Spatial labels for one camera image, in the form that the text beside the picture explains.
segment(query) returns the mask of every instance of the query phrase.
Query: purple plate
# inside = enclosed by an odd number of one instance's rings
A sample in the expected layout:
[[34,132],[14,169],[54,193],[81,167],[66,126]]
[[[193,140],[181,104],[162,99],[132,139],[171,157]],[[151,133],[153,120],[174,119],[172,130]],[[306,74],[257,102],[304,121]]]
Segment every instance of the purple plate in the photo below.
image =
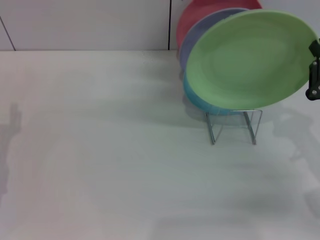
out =
[[187,61],[192,48],[209,28],[211,28],[222,19],[226,19],[231,15],[241,13],[246,10],[248,9],[240,7],[225,8],[202,18],[195,25],[193,25],[193,27],[186,34],[179,50],[179,61],[183,71],[186,70]]

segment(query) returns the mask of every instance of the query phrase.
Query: white wall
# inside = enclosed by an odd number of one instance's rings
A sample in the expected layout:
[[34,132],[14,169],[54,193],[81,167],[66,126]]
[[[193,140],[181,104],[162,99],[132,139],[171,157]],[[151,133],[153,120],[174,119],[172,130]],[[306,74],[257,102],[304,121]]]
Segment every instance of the white wall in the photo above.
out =
[[0,51],[12,51],[13,47],[7,37],[6,31],[0,22]]
[[169,0],[1,0],[17,50],[165,50]]

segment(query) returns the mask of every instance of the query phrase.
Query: red plate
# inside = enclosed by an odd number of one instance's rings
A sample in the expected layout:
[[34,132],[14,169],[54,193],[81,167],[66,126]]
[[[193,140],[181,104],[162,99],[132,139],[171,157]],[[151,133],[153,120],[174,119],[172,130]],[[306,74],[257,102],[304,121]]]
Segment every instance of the red plate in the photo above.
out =
[[261,9],[257,0],[193,0],[183,11],[176,28],[176,42],[180,48],[188,31],[209,14],[227,8]]

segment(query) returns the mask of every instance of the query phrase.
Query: white tabletop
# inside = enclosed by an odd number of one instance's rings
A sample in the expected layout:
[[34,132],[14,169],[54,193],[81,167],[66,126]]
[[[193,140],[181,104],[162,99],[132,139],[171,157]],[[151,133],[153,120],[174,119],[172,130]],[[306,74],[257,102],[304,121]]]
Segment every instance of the white tabletop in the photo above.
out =
[[0,239],[318,240],[306,89],[211,146],[175,51],[1,52]]

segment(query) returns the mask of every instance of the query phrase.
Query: stacked plates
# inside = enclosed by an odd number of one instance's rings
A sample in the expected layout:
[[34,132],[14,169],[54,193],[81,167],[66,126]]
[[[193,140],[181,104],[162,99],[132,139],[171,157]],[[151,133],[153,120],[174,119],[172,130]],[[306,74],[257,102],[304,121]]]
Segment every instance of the stacked plates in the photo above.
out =
[[193,0],[177,27],[184,91],[211,114],[279,102],[309,78],[317,34],[257,0]]

